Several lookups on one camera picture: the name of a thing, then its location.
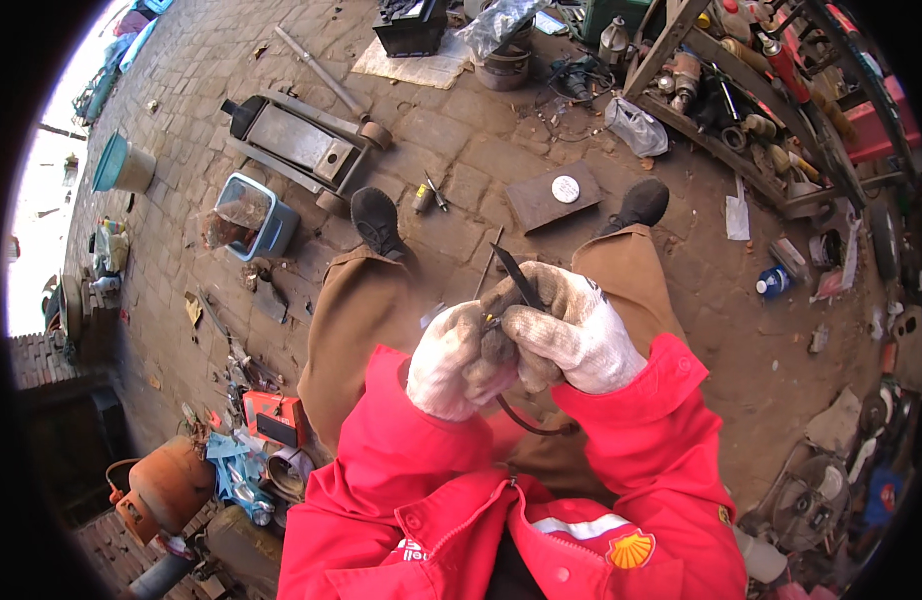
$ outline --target blue bottle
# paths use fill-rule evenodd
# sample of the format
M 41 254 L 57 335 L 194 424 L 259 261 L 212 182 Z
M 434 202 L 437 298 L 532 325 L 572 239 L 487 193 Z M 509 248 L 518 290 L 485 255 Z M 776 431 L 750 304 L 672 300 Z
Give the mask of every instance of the blue bottle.
M 761 272 L 755 283 L 755 290 L 765 298 L 773 298 L 779 296 L 781 292 L 792 285 L 794 285 L 794 281 L 790 275 L 787 274 L 783 267 L 778 265 Z

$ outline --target glove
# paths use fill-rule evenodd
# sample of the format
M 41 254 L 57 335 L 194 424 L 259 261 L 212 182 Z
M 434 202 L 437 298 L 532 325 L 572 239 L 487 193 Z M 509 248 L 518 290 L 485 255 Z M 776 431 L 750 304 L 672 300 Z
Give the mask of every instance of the glove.
M 445 421 L 470 419 L 517 380 L 514 347 L 490 344 L 482 354 L 485 316 L 477 301 L 464 302 L 438 315 L 411 359 L 407 396 L 422 412 Z
M 631 383 L 647 365 L 596 283 L 583 275 L 528 261 L 520 265 L 550 314 L 523 305 L 506 277 L 481 299 L 483 311 L 501 314 L 515 344 L 517 374 L 536 393 L 565 379 L 588 394 L 606 394 Z

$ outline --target knife blade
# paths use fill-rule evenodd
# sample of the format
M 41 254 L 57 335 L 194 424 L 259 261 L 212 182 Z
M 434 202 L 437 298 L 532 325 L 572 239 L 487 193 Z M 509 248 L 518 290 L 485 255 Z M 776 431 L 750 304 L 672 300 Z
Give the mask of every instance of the knife blade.
M 517 266 L 517 261 L 511 256 L 511 253 L 497 244 L 488 243 L 491 244 L 491 249 L 501 260 L 501 264 L 504 265 L 504 270 L 507 271 L 511 279 L 514 280 L 517 291 L 521 293 L 521 297 L 524 298 L 527 306 L 537 308 L 540 311 L 546 311 L 547 309 L 544 307 L 544 303 L 540 301 L 538 290 L 534 289 L 534 286 L 527 281 L 527 278 L 520 270 L 520 267 Z

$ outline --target shell logo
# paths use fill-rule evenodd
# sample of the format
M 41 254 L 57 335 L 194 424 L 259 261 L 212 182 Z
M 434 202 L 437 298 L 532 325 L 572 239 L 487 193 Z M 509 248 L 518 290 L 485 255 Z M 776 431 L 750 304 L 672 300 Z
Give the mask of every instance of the shell logo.
M 621 569 L 643 567 L 654 554 L 655 539 L 653 534 L 644 534 L 640 528 L 616 537 L 608 542 L 608 554 L 605 559 Z

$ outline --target red jacket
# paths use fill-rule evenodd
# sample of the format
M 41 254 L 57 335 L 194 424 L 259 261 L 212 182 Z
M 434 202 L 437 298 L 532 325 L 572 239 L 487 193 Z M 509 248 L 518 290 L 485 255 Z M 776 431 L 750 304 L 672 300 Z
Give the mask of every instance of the red jacket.
M 278 600 L 480 599 L 505 523 L 551 600 L 744 596 L 717 471 L 721 420 L 697 389 L 707 370 L 677 338 L 660 335 L 626 388 L 552 390 L 587 432 L 595 473 L 621 496 L 613 511 L 492 468 L 482 418 L 447 422 L 411 404 L 408 359 L 383 346 L 371 357 L 337 460 L 288 511 Z

